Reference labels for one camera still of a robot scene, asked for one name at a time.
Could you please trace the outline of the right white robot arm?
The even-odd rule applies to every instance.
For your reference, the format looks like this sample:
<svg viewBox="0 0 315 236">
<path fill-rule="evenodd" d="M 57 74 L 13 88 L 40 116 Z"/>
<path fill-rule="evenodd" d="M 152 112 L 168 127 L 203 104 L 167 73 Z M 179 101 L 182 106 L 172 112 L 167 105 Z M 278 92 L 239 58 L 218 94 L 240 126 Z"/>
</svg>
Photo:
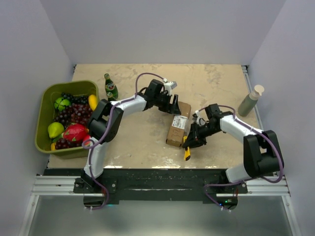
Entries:
<svg viewBox="0 0 315 236">
<path fill-rule="evenodd" d="M 277 135 L 274 131 L 263 131 L 241 121 L 233 108 L 228 112 L 220 110 L 218 104 L 203 108 L 207 120 L 197 110 L 193 123 L 183 141 L 185 149 L 198 148 L 207 144 L 207 137 L 219 132 L 227 133 L 243 145 L 243 162 L 223 171 L 217 186 L 224 193 L 231 193 L 237 184 L 255 178 L 278 183 L 284 175 L 284 160 Z"/>
</svg>

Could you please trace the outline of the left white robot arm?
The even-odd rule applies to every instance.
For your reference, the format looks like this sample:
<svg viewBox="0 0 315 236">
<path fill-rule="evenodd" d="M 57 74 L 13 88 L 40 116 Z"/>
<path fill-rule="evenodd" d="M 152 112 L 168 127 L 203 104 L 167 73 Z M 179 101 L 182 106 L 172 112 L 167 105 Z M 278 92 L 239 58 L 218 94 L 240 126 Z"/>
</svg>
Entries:
<svg viewBox="0 0 315 236">
<path fill-rule="evenodd" d="M 96 193 L 101 189 L 102 181 L 98 177 L 103 173 L 106 147 L 116 137 L 123 118 L 152 107 L 171 115 L 181 114 L 178 95 L 172 94 L 176 86 L 175 81 L 153 79 L 146 88 L 129 98 L 118 101 L 103 99 L 97 104 L 88 122 L 90 138 L 82 143 L 83 148 L 89 151 L 84 167 L 88 176 L 84 184 L 87 190 Z"/>
</svg>

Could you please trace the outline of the brown cardboard express box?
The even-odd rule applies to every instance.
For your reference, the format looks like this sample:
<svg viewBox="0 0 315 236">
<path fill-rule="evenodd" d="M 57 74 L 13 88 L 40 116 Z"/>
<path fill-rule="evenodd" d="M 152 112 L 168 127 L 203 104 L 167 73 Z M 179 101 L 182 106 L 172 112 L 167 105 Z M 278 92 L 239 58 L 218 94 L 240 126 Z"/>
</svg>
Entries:
<svg viewBox="0 0 315 236">
<path fill-rule="evenodd" d="M 184 135 L 188 130 L 191 105 L 179 102 L 179 108 L 181 114 L 173 117 L 166 137 L 166 144 L 177 148 L 182 146 Z"/>
</svg>

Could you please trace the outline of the yellow utility knife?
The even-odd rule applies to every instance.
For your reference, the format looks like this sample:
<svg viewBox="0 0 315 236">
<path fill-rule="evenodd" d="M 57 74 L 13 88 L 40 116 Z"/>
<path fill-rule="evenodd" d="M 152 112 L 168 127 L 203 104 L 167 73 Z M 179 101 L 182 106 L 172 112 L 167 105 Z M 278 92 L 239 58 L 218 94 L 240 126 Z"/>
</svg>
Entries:
<svg viewBox="0 0 315 236">
<path fill-rule="evenodd" d="M 185 143 L 185 141 L 187 140 L 187 135 L 185 135 L 183 137 L 183 144 Z M 184 154 L 184 160 L 185 161 L 188 161 L 190 159 L 191 155 L 190 155 L 190 148 L 189 147 L 186 147 L 185 148 L 185 154 Z"/>
</svg>

